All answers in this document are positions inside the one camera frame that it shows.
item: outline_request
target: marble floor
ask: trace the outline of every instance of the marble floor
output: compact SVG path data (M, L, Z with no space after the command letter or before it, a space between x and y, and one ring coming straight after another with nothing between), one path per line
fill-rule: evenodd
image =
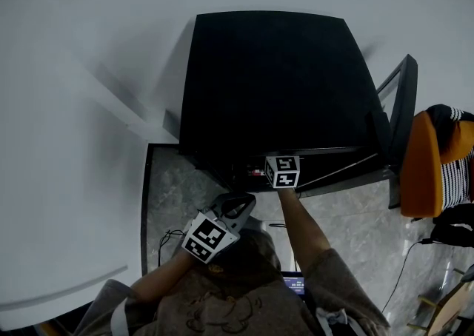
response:
M203 172L195 170L174 149L156 148L150 176L147 214L147 266L158 266L159 241L168 229L183 229L196 216L196 209L225 192ZM274 192L256 194L252 215L262 220L273 237L283 270L294 270L293 252ZM401 271L408 249L430 236L433 223L426 219L410 223L397 209L387 208L388 182L334 192L301 202L316 219L332 246L338 250L372 301L385 306ZM170 258L178 243L172 238L161 248L161 262ZM394 335L417 335L407 323L427 325L432 309L417 301L423 295L439 300L459 280L453 268L474 263L474 249L440 244L415 245L408 256L398 288L384 314Z

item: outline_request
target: forearm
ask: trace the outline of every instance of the forearm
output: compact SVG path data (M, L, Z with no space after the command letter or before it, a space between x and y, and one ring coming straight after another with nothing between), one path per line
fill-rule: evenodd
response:
M291 247L301 271L305 274L315 257L330 249L331 245L293 189L280 189L278 196Z
M176 285L195 262L190 253L180 250L171 260L136 281L132 289L140 301L156 302Z

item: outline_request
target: black cabinet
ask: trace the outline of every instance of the black cabinet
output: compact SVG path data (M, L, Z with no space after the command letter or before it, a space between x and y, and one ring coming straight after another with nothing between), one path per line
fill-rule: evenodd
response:
M263 170L266 155L300 156L299 191L389 178L413 117L416 68L407 72L408 65L416 67L409 56L395 70L403 77L394 72L396 84L390 79L381 94L343 19L273 11L199 15L180 151L231 190L272 189L252 173ZM379 95L393 99L394 124ZM401 134L400 147L392 148Z

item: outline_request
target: white wall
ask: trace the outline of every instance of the white wall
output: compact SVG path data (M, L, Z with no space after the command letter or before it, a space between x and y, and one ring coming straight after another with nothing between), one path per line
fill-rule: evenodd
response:
M0 8L0 329L13 329L141 276L147 142L44 0Z
M179 115L197 13L294 10L344 18L375 84L410 53L417 110L446 103L474 111L472 0L41 0L71 45L93 53L149 110Z
M197 13L344 18L370 55L375 84L410 53L417 110L441 102L474 112L472 0L0 0L0 8L0 252L8 261L0 311L9 298L52 292L124 261L136 269L138 240L129 245L124 235L138 227L142 139L176 142L161 123L164 110L181 112ZM24 286L3 284L17 277Z

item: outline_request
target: wire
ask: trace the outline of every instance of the wire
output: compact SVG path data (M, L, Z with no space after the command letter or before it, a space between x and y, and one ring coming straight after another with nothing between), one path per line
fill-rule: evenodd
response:
M158 248L158 267L160 267L161 265L161 248L163 247L163 245L165 245L169 241L171 236L175 236L175 235L184 236L184 233L180 229L175 229L173 231L170 231L168 229L166 233L164 234L164 236L160 239L160 246Z
M388 303L390 302L390 299L392 299L393 294L395 294L395 290L397 290L398 282L400 282L401 274L403 273L403 269L404 269L404 267L405 267L405 263L407 262L408 255L410 254L410 251L412 250L412 248L413 248L416 244L420 244L420 243L421 243L420 241L417 241L416 243L414 243L414 244L408 249L408 253L407 253L407 255L405 256L405 261L403 262L403 266L401 267L400 275L398 276L398 280L397 280L397 283L395 284L395 288L393 289L392 294L390 295L390 298L388 298L388 301L385 303L385 306L384 306L384 309L382 310L382 312L385 311L385 309L387 308Z

